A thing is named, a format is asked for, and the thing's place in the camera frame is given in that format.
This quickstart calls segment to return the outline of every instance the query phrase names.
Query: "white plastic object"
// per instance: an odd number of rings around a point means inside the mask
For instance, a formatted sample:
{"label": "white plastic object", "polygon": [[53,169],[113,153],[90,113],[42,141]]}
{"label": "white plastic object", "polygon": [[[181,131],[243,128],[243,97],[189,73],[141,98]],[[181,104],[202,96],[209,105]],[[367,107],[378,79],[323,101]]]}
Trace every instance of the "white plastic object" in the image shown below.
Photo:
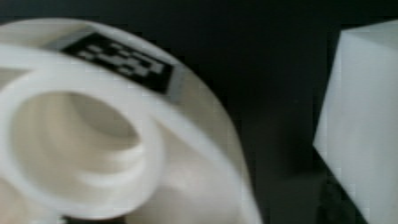
{"label": "white plastic object", "polygon": [[60,216],[0,178],[0,224],[58,224]]}
{"label": "white plastic object", "polygon": [[[72,57],[61,47],[85,45],[92,32],[117,43]],[[145,88],[159,61],[163,93]],[[125,64],[141,85],[111,72],[127,76]],[[259,224],[227,113],[154,45],[88,21],[19,21],[0,27],[0,68],[0,168],[26,195],[85,219],[131,212],[143,224]]]}
{"label": "white plastic object", "polygon": [[369,224],[398,222],[398,21],[340,33],[314,146]]}

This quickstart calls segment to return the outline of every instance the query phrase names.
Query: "white spool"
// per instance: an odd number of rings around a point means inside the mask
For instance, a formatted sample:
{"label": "white spool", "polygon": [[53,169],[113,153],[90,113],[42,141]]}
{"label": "white spool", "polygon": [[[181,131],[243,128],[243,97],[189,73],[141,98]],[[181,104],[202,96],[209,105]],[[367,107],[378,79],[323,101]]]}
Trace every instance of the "white spool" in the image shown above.
{"label": "white spool", "polygon": [[398,222],[398,22],[344,30],[314,146],[369,224]]}
{"label": "white spool", "polygon": [[[166,94],[53,51],[86,30],[173,66]],[[232,124],[173,57],[70,19],[6,24],[0,43],[0,167],[17,189],[79,218],[140,207],[129,219],[141,213],[147,224],[259,224]]]}

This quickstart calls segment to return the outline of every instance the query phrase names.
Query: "black label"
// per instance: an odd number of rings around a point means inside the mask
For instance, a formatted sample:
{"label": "black label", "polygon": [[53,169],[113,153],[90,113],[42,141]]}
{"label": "black label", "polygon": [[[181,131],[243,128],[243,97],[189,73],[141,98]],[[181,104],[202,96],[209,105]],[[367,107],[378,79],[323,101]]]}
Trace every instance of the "black label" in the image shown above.
{"label": "black label", "polygon": [[172,66],[99,33],[88,34],[60,52],[106,68],[124,78],[165,94]]}

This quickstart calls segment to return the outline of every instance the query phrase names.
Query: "dark background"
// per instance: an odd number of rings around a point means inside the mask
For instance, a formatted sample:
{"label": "dark background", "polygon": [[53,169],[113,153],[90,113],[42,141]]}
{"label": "dark background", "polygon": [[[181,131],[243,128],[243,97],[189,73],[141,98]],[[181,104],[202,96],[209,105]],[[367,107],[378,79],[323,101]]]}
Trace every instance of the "dark background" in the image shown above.
{"label": "dark background", "polygon": [[339,31],[396,15],[387,1],[0,0],[0,23],[92,20],[186,63],[236,124],[268,224],[316,222],[326,169],[310,142]]}

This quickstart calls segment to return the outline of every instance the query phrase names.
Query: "white block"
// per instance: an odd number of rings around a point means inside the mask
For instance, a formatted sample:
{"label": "white block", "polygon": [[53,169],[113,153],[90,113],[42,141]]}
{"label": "white block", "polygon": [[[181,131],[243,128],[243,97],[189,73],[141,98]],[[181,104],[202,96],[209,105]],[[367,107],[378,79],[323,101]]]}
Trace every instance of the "white block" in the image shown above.
{"label": "white block", "polygon": [[396,21],[340,33],[314,147],[369,224],[396,224]]}

